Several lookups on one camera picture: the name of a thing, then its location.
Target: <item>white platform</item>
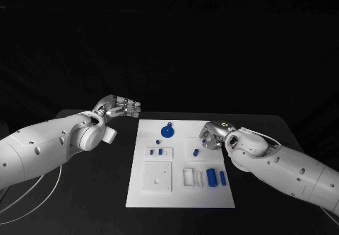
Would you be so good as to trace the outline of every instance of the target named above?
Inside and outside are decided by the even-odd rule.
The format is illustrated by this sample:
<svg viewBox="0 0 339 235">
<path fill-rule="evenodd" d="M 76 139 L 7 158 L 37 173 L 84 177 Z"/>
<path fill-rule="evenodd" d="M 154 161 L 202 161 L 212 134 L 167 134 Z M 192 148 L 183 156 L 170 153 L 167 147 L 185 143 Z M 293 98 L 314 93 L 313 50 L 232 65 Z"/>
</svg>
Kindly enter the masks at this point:
<svg viewBox="0 0 339 235">
<path fill-rule="evenodd" d="M 160 130 L 172 122 L 174 135 L 170 138 L 161 136 Z M 202 127 L 208 121 L 190 120 L 138 120 L 135 149 L 133 159 L 133 170 L 125 207 L 159 207 L 159 208 L 234 208 L 234 198 L 228 181 L 223 161 L 190 162 L 187 158 L 187 138 L 198 138 Z M 172 147 L 172 160 L 147 160 L 146 148 Z M 189 148 L 200 148 L 202 142 Z M 169 162 L 172 166 L 170 191 L 144 190 L 146 162 Z M 182 182 L 183 168 L 193 169 L 193 188 L 185 188 Z M 209 187 L 206 180 L 206 169 L 213 168 L 216 172 L 218 186 Z M 223 171 L 226 186 L 221 185 L 219 171 Z M 196 187 L 196 172 L 202 173 L 202 188 Z"/>
</svg>

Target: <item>robotic hand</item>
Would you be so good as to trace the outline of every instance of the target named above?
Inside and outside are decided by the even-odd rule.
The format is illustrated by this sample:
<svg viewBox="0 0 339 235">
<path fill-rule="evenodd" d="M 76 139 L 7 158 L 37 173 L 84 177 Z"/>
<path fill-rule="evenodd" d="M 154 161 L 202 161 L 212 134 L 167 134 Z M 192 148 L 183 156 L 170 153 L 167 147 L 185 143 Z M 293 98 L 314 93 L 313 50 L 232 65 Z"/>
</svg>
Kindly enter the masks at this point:
<svg viewBox="0 0 339 235">
<path fill-rule="evenodd" d="M 0 140 L 0 189 L 46 174 L 101 140 L 111 144 L 117 131 L 105 124 L 117 116 L 137 118 L 140 103 L 104 97 L 92 111 L 42 122 Z"/>
<path fill-rule="evenodd" d="M 228 156 L 238 169 L 252 172 L 280 192 L 307 201 L 339 216 L 339 173 L 314 158 L 278 145 L 270 145 L 261 136 L 235 129 L 225 121 L 205 124 L 200 138 L 211 150 L 225 143 Z"/>
</svg>

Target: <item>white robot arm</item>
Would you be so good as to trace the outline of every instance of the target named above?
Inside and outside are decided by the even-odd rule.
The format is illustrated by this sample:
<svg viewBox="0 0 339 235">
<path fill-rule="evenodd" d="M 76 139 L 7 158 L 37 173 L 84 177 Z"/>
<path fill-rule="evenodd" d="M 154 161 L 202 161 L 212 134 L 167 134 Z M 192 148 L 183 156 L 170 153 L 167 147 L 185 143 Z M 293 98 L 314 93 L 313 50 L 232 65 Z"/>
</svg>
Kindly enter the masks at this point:
<svg viewBox="0 0 339 235">
<path fill-rule="evenodd" d="M 71 157 L 91 151 L 101 140 L 111 144 L 117 131 L 105 126 L 117 116 L 137 118 L 140 103 L 108 95 L 92 111 L 17 130 L 0 140 L 0 189 L 46 174 Z"/>
<path fill-rule="evenodd" d="M 278 142 L 277 146 L 270 145 L 260 135 L 245 128 L 236 130 L 225 121 L 208 122 L 200 132 L 203 147 L 216 150 L 225 143 L 238 169 L 339 216 L 339 172 Z"/>
</svg>

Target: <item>table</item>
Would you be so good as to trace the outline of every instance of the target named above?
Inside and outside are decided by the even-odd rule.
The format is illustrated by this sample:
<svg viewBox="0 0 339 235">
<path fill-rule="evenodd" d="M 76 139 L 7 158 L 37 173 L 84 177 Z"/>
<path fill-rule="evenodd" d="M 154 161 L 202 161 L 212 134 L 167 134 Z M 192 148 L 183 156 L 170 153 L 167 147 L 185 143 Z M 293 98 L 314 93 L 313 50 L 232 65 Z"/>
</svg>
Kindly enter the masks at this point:
<svg viewBox="0 0 339 235">
<path fill-rule="evenodd" d="M 84 110 L 62 110 L 63 118 Z M 303 151 L 284 120 L 268 115 L 141 112 L 140 119 L 222 119 L 271 136 Z M 238 170 L 226 155 L 225 166 L 235 209 L 125 208 L 138 119 L 117 117 L 107 124 L 118 134 L 91 152 L 73 155 L 62 166 L 56 190 L 40 208 L 0 226 L 0 234 L 35 235 L 198 235 L 198 234 L 336 234 L 339 228 L 313 204 L 278 192 L 251 173 Z M 59 175 L 50 171 L 23 200 L 0 215 L 0 223 L 20 217 L 43 201 Z M 16 200 L 37 181 L 16 184 L 4 204 Z"/>
</svg>

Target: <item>cable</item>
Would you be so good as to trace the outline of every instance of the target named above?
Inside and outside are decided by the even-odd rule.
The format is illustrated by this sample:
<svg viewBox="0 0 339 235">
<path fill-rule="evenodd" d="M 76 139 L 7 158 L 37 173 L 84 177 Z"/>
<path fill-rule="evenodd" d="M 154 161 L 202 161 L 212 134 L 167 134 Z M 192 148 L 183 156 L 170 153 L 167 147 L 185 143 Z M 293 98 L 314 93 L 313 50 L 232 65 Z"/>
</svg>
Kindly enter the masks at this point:
<svg viewBox="0 0 339 235">
<path fill-rule="evenodd" d="M 274 142 L 277 142 L 278 145 L 281 145 L 281 143 L 280 143 L 275 139 L 273 139 L 270 136 L 265 136 L 264 134 L 261 134 L 261 133 L 258 133 L 258 132 L 255 132 L 255 131 L 252 131 L 252 130 L 249 130 L 249 129 L 247 129 L 247 130 L 251 131 L 252 133 L 255 133 L 255 134 L 258 134 L 258 135 L 267 137 L 270 140 L 273 140 Z"/>
<path fill-rule="evenodd" d="M 0 214 L 22 200 L 22 198 L 27 195 L 27 193 L 32 191 L 32 189 L 35 188 L 35 186 L 37 185 L 40 179 L 43 178 L 45 175 L 40 176 L 39 180 L 36 181 L 35 185 L 32 186 L 32 188 L 27 190 L 27 192 L 17 198 L 17 200 L 0 211 Z"/>
<path fill-rule="evenodd" d="M 49 193 L 46 199 L 43 200 L 43 202 L 47 200 L 49 196 L 52 195 L 52 193 L 53 193 L 53 191 L 55 191 L 55 188 L 56 188 L 58 183 L 59 183 L 60 175 L 62 175 L 62 166 L 60 166 L 60 172 L 59 172 L 58 181 L 56 181 L 56 183 L 55 183 L 55 187 L 53 187 L 52 192 Z M 40 207 L 40 205 L 43 204 L 43 202 L 39 204 L 39 206 L 37 206 L 27 214 L 30 214 L 30 213 Z M 17 219 L 14 219 L 14 220 L 11 220 L 11 221 L 9 221 L 9 222 L 0 223 L 0 225 L 14 222 L 14 221 L 19 220 L 20 218 L 23 218 L 26 215 L 23 215 L 22 217 L 19 217 Z"/>
<path fill-rule="evenodd" d="M 336 220 L 333 219 L 333 217 L 330 216 L 330 214 L 324 211 L 324 213 L 327 214 L 327 216 L 332 218 L 333 222 L 339 225 L 339 223 L 336 222 Z"/>
</svg>

